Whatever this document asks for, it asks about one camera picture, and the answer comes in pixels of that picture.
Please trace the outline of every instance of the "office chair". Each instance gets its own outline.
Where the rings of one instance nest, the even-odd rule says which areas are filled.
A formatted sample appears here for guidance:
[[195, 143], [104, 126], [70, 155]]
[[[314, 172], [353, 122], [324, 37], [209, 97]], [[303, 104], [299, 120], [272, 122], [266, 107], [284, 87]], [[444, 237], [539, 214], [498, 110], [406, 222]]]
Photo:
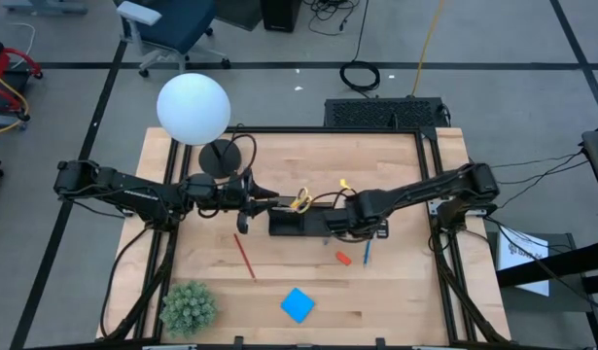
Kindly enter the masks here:
[[226, 54], [205, 49], [195, 43], [212, 36], [210, 23], [216, 15], [215, 0], [115, 0], [122, 17], [123, 40], [133, 43], [144, 56], [139, 75], [149, 76], [148, 67], [169, 59], [177, 60], [180, 74], [186, 71], [189, 52], [220, 57], [230, 69]]

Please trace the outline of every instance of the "yellow cable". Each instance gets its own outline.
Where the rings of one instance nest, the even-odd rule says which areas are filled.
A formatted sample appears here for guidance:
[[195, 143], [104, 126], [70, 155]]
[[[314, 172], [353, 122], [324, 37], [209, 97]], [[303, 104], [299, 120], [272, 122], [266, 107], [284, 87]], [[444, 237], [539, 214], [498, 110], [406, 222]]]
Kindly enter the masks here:
[[[17, 92], [13, 87], [11, 87], [9, 84], [5, 83], [2, 79], [0, 79], [0, 84], [7, 88], [9, 91], [13, 92], [15, 96], [17, 96], [21, 101], [22, 104], [24, 105], [24, 115], [28, 116], [28, 111], [30, 111], [30, 106], [28, 105], [28, 102], [26, 101], [26, 99], [24, 98], [24, 96], [21, 95], [21, 93]], [[13, 129], [14, 127], [18, 126], [21, 123], [21, 121], [16, 121], [13, 124], [9, 125], [9, 126], [5, 126], [3, 128], [0, 128], [0, 133], [3, 133], [5, 131], [9, 131], [11, 129]]]
[[441, 10], [443, 10], [444, 3], [445, 0], [439, 1], [439, 7], [437, 8], [437, 12], [433, 17], [431, 28], [428, 30], [428, 35], [426, 36], [426, 41], [424, 42], [424, 49], [422, 49], [422, 56], [419, 58], [419, 64], [417, 65], [417, 75], [415, 75], [415, 83], [413, 84], [413, 91], [411, 92], [411, 96], [415, 96], [415, 91], [417, 90], [417, 86], [419, 85], [419, 77], [422, 75], [422, 65], [424, 64], [424, 58], [426, 57], [426, 49], [428, 48], [428, 42], [431, 41], [431, 36], [433, 36], [435, 27], [437, 27], [437, 22], [439, 21], [439, 16], [441, 15]]

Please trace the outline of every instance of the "blue square block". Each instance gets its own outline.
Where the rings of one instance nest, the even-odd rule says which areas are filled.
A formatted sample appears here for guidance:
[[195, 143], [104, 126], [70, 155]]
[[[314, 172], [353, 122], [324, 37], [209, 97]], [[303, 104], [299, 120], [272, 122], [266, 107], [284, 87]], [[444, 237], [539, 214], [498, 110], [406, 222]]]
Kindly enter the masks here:
[[297, 323], [301, 323], [314, 307], [314, 300], [310, 299], [299, 288], [294, 288], [281, 303], [284, 309]]

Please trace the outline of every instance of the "lamp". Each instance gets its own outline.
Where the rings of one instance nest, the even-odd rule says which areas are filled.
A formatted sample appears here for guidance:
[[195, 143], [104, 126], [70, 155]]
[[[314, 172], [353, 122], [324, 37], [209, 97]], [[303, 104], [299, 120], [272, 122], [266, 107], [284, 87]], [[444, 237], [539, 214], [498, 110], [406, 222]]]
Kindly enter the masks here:
[[199, 153], [202, 171], [222, 179], [240, 167], [238, 147], [217, 139], [231, 114], [228, 95], [217, 82], [201, 74], [181, 74], [162, 87], [156, 109], [172, 138], [192, 146], [207, 144]]

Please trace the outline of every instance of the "black equipment box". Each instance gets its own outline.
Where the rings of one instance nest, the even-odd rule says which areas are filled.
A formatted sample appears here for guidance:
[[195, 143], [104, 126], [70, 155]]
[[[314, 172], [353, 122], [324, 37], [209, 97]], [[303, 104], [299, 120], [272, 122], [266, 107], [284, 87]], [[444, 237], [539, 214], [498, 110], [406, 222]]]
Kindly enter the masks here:
[[325, 126], [330, 127], [447, 127], [446, 114], [438, 97], [328, 99], [325, 102]]
[[260, 0], [266, 30], [295, 30], [302, 0]]

